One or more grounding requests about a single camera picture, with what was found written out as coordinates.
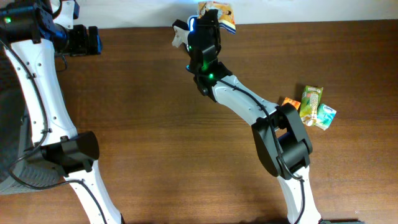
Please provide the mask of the beige snack bag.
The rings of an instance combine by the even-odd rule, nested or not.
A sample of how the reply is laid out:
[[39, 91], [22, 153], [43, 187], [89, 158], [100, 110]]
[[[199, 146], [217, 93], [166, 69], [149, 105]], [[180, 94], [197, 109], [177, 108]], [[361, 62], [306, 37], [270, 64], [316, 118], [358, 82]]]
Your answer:
[[198, 17], [202, 18], [209, 10], [216, 9], [220, 27], [228, 32], [236, 33], [234, 12], [230, 3], [218, 1], [202, 1], [198, 3]]

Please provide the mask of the orange small carton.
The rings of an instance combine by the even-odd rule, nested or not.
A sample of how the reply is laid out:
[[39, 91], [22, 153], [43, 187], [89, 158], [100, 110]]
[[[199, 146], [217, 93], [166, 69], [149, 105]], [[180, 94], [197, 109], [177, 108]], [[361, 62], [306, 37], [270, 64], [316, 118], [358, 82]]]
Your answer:
[[290, 104], [290, 105], [292, 105], [296, 110], [299, 110], [299, 109], [300, 109], [301, 102], [296, 101], [296, 100], [293, 100], [293, 99], [288, 98], [288, 97], [285, 97], [284, 100], [283, 100], [283, 102], [282, 102], [282, 105], [286, 105], [286, 104]]

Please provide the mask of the green snack tube packet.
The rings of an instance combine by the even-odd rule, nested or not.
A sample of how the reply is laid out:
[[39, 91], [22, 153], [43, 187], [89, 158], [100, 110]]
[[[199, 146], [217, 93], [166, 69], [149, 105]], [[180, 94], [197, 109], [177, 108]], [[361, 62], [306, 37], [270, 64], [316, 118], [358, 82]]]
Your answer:
[[317, 109], [321, 101], [323, 87], [306, 86], [300, 105], [299, 115], [304, 125], [313, 126], [317, 121]]

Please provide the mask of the teal tissue pack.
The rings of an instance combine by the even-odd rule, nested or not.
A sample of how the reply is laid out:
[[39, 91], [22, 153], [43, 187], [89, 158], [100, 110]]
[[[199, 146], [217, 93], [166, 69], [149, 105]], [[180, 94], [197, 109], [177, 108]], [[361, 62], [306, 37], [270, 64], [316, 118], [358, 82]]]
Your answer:
[[317, 110], [317, 120], [315, 126], [321, 128], [322, 130], [328, 129], [335, 117], [335, 114], [336, 110], [325, 104], [321, 104]]

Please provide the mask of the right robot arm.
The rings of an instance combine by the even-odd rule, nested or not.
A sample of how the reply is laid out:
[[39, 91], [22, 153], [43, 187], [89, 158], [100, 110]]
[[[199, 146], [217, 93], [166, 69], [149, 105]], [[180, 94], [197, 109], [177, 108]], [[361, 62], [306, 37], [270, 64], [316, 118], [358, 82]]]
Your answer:
[[216, 9], [191, 19], [187, 47], [187, 70], [193, 73], [201, 94], [250, 125], [261, 164], [281, 186], [288, 221], [321, 223], [309, 181], [313, 147], [297, 110], [290, 104], [279, 106], [261, 98], [218, 60], [221, 39]]

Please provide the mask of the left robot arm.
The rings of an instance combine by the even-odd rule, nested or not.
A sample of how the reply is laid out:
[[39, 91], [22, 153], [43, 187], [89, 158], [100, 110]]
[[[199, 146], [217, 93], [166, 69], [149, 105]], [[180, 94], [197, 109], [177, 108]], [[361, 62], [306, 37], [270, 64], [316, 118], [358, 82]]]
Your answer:
[[75, 191], [91, 223], [122, 223], [100, 175], [94, 133], [79, 133], [65, 106], [56, 58], [99, 55], [95, 26], [76, 25], [76, 1], [1, 4], [1, 193]]

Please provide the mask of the white barcode scanner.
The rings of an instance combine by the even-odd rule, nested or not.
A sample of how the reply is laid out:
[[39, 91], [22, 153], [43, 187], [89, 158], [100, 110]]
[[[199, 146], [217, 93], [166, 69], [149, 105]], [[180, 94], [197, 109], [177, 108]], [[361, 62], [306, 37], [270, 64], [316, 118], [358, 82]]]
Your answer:
[[188, 24], [188, 28], [189, 28], [189, 31], [190, 31], [190, 32], [194, 30], [193, 25], [194, 25], [194, 23], [195, 23], [195, 19], [196, 19], [196, 18], [197, 18], [196, 15], [192, 15], [192, 16], [190, 16], [190, 17], [187, 19], [187, 24]]

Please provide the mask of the dark grey plastic basket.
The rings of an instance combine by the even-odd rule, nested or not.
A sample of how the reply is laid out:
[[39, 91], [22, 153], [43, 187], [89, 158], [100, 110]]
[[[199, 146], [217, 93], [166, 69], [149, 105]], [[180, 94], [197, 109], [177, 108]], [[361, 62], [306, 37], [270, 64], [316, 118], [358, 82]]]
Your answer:
[[[32, 147], [30, 118], [15, 70], [1, 54], [1, 195], [24, 194], [33, 189], [16, 182], [8, 173], [10, 164]], [[20, 161], [12, 172], [22, 181], [36, 187], [56, 184], [60, 176], [48, 170]]]

